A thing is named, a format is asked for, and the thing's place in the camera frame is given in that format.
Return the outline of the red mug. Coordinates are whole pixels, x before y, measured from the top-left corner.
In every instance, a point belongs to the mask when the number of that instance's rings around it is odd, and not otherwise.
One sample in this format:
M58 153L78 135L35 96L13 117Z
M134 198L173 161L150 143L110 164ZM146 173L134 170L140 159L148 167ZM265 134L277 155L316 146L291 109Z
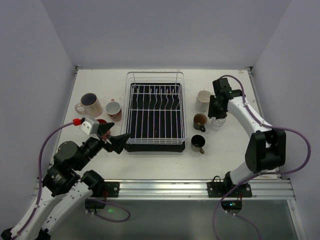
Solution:
M99 122L99 125L105 125L107 122L104 119L96 119Z

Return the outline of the white faceted mug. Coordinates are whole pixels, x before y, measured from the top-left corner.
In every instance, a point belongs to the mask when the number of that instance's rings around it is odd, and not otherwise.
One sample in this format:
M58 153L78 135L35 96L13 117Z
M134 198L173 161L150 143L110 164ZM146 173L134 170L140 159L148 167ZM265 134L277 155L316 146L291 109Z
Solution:
M210 97L212 93L206 88L199 91L196 96L195 109L199 112L207 112L210 105Z

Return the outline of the clear drinking glass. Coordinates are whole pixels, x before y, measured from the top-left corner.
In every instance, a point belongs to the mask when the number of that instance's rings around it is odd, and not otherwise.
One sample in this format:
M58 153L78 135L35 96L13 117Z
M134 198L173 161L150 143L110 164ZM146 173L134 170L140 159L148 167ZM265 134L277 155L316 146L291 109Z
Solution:
M225 124L226 118L215 118L211 119L211 128L213 131L219 131L221 127Z

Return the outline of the pink floral mug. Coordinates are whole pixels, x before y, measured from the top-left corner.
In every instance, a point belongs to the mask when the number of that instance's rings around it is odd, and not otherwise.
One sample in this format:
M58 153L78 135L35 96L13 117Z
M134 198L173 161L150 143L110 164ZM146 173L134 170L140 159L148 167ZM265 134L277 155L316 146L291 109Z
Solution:
M121 105L114 99L111 99L105 106L105 112L114 122L119 122L122 119Z

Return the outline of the black tumbler cup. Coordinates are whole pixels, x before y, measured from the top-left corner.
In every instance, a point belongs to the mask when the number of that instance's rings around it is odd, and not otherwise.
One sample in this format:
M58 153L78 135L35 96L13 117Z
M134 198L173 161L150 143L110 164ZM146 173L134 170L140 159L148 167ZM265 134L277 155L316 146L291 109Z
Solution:
M204 114L197 113L193 117L193 128L204 133L206 131L205 125L207 122L208 118Z

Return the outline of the light pink mug dark interior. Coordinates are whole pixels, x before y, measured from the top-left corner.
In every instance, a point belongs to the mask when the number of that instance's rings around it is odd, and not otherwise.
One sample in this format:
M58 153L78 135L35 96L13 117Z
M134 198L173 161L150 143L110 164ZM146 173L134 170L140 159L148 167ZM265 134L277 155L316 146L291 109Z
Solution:
M78 114L88 115L92 118L97 118L103 113L98 97L91 92L84 94L80 99L80 103L76 104L74 109Z

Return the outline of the brown striped mug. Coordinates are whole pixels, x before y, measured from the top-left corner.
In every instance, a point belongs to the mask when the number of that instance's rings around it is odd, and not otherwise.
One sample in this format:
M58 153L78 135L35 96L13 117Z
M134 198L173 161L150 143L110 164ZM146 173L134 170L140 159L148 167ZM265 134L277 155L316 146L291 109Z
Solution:
M194 151L194 152L199 152L201 153L202 155L205 153L203 147L206 143L206 140L203 136L201 135L194 135L192 138L191 138L191 149Z

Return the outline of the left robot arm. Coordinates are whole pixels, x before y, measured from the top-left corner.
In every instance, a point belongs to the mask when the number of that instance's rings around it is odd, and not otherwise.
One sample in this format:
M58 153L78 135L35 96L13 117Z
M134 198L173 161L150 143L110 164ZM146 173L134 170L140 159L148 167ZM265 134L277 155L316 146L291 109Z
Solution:
M101 150L120 154L130 134L112 136L113 122L101 123L94 118L75 118L62 125L79 126L89 138L77 145L63 142L53 156L53 165L43 175L38 172L38 194L19 223L4 230L4 240L49 240L55 227L85 201L107 203L119 195L120 184L107 182L94 170L81 171Z

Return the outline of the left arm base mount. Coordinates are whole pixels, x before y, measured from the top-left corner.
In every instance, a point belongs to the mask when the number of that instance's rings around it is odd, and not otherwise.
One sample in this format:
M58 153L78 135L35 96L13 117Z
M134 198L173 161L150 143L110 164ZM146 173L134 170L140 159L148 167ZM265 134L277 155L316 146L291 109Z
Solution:
M117 181L104 181L97 188L94 189L93 194L85 200L84 207L87 211L93 210L97 213L97 210L105 208L105 204L95 201L106 202L109 198L117 198L119 195L120 183Z

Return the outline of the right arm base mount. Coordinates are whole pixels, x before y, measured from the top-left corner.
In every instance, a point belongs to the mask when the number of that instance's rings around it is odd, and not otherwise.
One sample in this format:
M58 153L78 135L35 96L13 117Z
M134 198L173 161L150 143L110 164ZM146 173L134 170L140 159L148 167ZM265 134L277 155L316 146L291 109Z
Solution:
M235 185L228 177L221 179L215 176L206 183L209 198L223 198ZM243 208L243 199L253 196L251 186L248 183L238 186L233 192L225 197L220 203L221 208L227 213L238 214Z

